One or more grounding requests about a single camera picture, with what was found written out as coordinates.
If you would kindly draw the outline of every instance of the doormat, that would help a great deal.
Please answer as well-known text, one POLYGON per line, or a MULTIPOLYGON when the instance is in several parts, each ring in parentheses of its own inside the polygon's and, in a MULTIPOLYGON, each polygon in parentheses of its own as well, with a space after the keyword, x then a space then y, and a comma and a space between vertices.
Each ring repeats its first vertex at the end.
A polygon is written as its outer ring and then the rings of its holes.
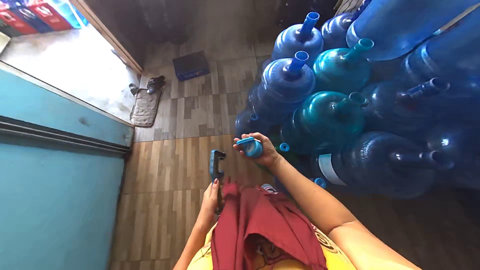
POLYGON ((161 96, 162 91, 160 89, 148 94, 147 89, 140 88, 135 95, 135 105, 130 113, 132 124, 139 127, 152 126, 161 96))

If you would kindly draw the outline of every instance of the door frame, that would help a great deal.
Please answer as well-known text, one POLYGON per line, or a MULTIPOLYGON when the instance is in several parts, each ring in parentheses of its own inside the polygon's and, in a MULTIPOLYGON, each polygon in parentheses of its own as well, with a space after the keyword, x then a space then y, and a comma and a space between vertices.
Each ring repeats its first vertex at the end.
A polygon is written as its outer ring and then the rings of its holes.
POLYGON ((80 13, 89 21, 93 27, 103 36, 103 38, 110 43, 115 49, 115 52, 120 56, 122 61, 131 67, 137 74, 142 74, 143 68, 135 61, 135 59, 128 53, 122 44, 115 38, 115 36, 107 29, 102 21, 95 15, 93 10, 84 0, 70 0, 70 3, 80 11, 80 13))

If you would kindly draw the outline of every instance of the bottle label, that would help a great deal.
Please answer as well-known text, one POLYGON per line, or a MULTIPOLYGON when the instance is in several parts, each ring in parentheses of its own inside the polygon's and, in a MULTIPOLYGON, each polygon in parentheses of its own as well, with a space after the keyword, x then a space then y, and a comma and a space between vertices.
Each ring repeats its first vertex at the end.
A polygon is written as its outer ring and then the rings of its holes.
POLYGON ((318 156, 318 167, 324 174, 325 178, 332 184, 347 185, 335 173, 332 166, 332 154, 318 156))

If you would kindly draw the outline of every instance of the red cloth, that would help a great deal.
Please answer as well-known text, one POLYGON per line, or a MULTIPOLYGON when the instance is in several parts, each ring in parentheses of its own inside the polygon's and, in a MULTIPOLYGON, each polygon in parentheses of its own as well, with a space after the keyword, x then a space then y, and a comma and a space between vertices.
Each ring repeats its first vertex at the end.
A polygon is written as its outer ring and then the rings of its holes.
POLYGON ((214 270, 251 269, 258 237, 313 270, 327 270, 310 221, 285 195, 259 186, 240 191, 234 183, 224 186, 223 192, 225 205, 211 241, 214 270))

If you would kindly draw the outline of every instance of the red crate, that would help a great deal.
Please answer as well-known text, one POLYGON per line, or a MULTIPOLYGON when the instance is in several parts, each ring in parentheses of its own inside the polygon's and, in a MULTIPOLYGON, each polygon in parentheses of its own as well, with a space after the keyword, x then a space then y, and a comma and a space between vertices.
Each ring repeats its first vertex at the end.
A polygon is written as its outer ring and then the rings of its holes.
POLYGON ((38 33, 33 27, 9 10, 9 6, 0 2, 0 19, 18 32, 29 35, 38 33))
POLYGON ((65 20, 50 4, 45 0, 30 0, 27 3, 28 9, 35 13, 42 21, 50 26, 54 31, 72 29, 70 23, 65 20))

